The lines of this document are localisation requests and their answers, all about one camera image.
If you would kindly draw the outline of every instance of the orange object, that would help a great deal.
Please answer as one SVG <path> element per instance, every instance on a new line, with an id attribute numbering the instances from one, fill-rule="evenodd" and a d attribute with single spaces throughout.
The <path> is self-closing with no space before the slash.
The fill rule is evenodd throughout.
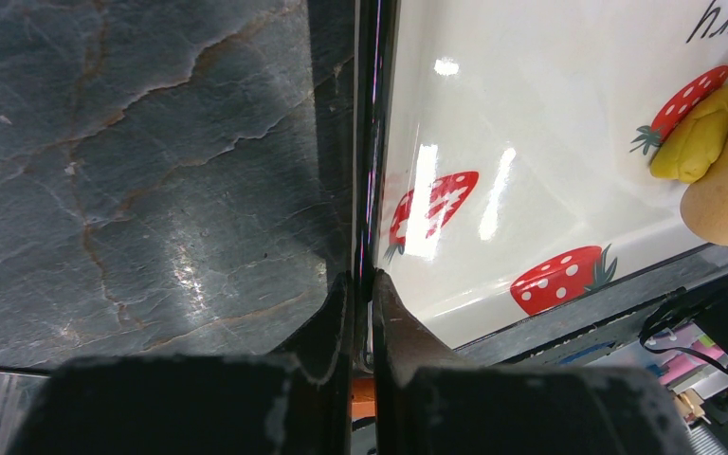
<path id="1" fill-rule="evenodd" d="M 371 377 L 353 379 L 351 401 L 350 416 L 353 420 L 375 417 L 375 381 Z"/>

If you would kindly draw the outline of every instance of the marble surface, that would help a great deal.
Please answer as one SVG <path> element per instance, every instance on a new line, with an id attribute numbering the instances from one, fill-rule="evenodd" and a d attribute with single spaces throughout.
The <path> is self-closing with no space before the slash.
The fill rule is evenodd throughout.
<path id="1" fill-rule="evenodd" d="M 354 12 L 0 0 L 0 365 L 300 326 L 348 264 Z"/>

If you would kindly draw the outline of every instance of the strawberry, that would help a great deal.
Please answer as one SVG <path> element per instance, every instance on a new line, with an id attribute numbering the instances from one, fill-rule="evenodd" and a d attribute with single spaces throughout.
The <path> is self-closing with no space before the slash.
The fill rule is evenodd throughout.
<path id="1" fill-rule="evenodd" d="M 426 219 L 428 220 L 428 231 L 426 238 L 434 235 L 437 229 L 441 229 L 456 213 L 462 202 L 470 195 L 476 183 L 479 181 L 479 173 L 468 171 L 465 173 L 452 173 L 442 176 L 431 184 Z M 386 257 L 391 261 L 394 252 L 403 254 L 406 248 L 406 228 L 409 224 L 409 215 L 413 207 L 414 190 L 407 192 L 400 200 L 390 224 L 390 245 L 387 248 Z"/>
<path id="2" fill-rule="evenodd" d="M 640 135 L 632 141 L 632 144 L 640 143 L 630 152 L 643 147 L 643 155 L 648 155 L 651 147 L 660 147 L 660 144 L 668 138 L 674 127 L 685 118 L 691 108 L 724 85 L 727 76 L 728 66 L 723 64 L 697 77 L 677 92 L 663 106 L 663 109 L 660 109 L 651 125 L 644 125 L 637 129 Z"/>
<path id="3" fill-rule="evenodd" d="M 529 316 L 612 281 L 618 259 L 607 267 L 610 247 L 582 246 L 537 265 L 512 283 L 509 293 Z"/>

